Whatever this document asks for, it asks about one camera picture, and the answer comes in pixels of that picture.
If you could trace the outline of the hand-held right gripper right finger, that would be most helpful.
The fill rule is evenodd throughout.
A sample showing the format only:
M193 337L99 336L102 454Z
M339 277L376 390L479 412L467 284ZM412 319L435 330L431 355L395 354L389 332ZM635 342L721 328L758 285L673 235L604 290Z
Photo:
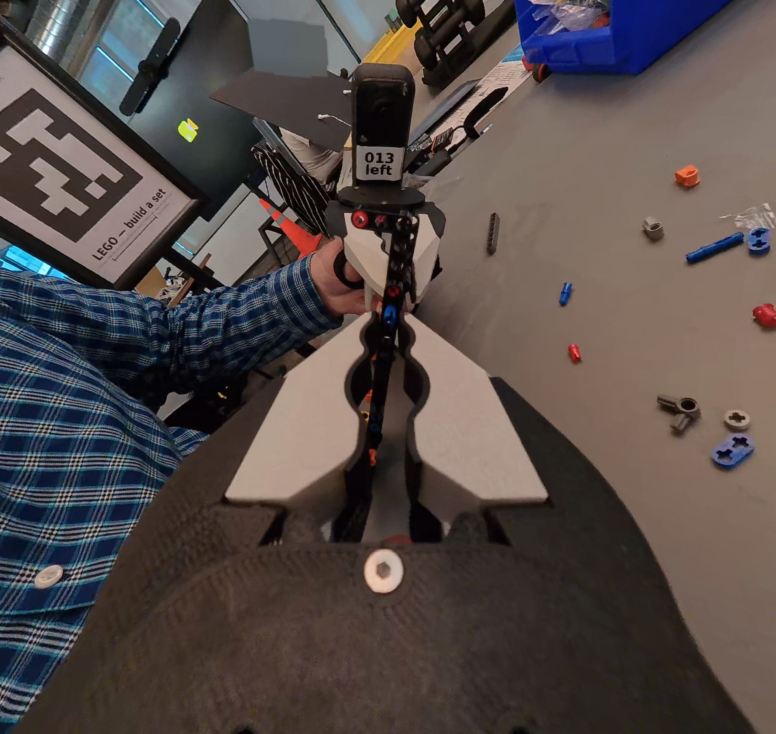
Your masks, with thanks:
M540 505L546 487L490 375L421 322L402 324L405 482L414 542L437 542L463 514Z

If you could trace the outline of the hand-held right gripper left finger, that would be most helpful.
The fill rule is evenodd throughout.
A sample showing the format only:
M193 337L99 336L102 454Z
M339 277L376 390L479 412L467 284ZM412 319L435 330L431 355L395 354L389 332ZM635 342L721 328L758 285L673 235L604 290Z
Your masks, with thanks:
M280 381L224 493L230 508L274 510L362 542L372 506L372 446L360 405L371 388L365 331L355 317Z

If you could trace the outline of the black lego chassis assembly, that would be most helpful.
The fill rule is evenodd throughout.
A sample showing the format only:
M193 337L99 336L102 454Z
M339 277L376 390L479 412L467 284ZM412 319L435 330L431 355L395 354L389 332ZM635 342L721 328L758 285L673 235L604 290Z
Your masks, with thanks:
M387 228L390 249L387 257L386 282L377 323L370 327L376 332L376 345L370 348L373 365L373 388L366 421L366 448L372 467L376 466L377 450L383 439L383 422L390 373L396 352L400 314L406 294L415 293L413 252L420 224L416 212L402 210L378 214L359 207L352 215L352 224L358 229L377 233Z

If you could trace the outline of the person's left forearm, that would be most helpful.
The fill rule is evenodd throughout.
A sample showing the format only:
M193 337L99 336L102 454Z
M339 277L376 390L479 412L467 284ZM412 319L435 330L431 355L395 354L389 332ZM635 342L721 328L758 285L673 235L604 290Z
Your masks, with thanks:
M122 377L131 396L157 406L217 379L230 381L336 330L310 275L310 256L259 279L221 287L174 308L137 300L122 332Z

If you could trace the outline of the long blue lego axle pin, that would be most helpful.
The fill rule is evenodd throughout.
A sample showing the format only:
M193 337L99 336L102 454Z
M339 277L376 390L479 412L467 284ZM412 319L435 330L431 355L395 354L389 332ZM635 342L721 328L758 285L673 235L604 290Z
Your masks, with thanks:
M736 232L732 235L728 235L722 239L716 240L711 244L707 244L693 250L686 254L685 260L687 264L694 265L701 263L713 256L722 254L728 250L731 250L738 245L742 245L745 240L745 234L743 232Z

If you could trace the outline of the person's left hand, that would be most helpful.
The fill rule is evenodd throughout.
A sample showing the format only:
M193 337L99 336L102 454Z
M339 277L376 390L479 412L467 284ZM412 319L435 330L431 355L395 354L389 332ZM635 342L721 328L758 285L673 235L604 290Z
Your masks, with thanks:
M345 315L362 315L366 312L363 277L347 260L337 275L337 258L344 253L342 238L335 238L322 245L310 257L310 275L316 291L335 318Z

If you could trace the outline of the dark tablet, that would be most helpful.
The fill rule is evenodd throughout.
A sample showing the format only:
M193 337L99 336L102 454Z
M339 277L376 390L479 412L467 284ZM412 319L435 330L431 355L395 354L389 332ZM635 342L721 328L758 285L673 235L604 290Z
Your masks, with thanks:
M458 126L462 120L453 118L459 107L479 87L480 79L472 79L459 85L447 98L443 99L411 132L414 143L424 136L435 137L448 127Z

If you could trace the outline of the orange traffic cone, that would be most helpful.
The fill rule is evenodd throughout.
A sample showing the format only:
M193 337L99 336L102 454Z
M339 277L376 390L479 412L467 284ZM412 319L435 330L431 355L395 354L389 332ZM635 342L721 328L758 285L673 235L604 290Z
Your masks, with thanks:
M279 209L273 202L264 197L259 197L259 203L266 210L268 219L258 229L262 240L266 244L267 251L278 264L282 264L274 248L274 244L268 237L268 231L285 235L299 252L299 258L303 259L314 254L321 244L324 236L313 235L303 226L286 217L285 212Z

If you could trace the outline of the black flat board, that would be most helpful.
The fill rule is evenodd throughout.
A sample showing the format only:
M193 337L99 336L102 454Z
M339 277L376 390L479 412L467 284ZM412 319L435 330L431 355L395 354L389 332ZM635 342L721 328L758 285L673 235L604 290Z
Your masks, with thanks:
M351 135L353 84L325 76L278 76L249 69L209 97L340 152Z

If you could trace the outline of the black white striped chair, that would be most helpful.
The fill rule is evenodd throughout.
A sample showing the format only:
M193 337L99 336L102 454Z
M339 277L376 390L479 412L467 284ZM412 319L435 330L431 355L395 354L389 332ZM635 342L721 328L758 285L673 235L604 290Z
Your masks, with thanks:
M330 238L326 224L326 210L331 197L325 188L307 173L298 173L281 152L266 140L258 141L251 149L258 165L273 182L286 205L311 234Z

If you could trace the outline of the rack of black dumbbells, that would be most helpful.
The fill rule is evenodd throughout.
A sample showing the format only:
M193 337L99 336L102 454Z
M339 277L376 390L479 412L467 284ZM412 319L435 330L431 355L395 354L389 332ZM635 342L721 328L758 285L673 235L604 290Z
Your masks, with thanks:
M483 0L396 0L405 27L421 24L414 53L422 66L424 84L447 87L477 57L473 30L486 18Z

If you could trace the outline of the black webcam bar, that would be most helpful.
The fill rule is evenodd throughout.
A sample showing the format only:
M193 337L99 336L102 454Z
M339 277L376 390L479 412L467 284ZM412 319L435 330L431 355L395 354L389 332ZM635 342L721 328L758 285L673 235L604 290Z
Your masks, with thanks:
M166 63L175 49L181 34L179 20L170 17L146 57L138 64L138 73L122 98L119 112L131 117L143 106L146 98L164 77Z

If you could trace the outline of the framed marker poster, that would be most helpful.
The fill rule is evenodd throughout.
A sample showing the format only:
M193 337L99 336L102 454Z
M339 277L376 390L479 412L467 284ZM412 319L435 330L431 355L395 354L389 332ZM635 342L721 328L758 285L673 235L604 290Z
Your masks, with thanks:
M207 202L2 21L2 240L76 281L130 290Z

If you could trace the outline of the clear plastic scrap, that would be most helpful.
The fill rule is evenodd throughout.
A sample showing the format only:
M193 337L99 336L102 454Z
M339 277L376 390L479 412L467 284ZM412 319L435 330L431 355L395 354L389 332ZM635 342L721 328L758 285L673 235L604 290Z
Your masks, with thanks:
M724 215L720 220L734 224L737 232L748 233L759 228L775 230L775 211L768 203L749 207L739 214Z

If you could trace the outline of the dark wall screen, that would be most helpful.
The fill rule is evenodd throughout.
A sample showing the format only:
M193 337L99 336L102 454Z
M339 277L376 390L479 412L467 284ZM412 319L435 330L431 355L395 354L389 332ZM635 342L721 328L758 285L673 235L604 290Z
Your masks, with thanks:
M230 0L201 0L131 127L208 202L210 221L249 177L263 139L253 118L210 98L253 66L247 21Z

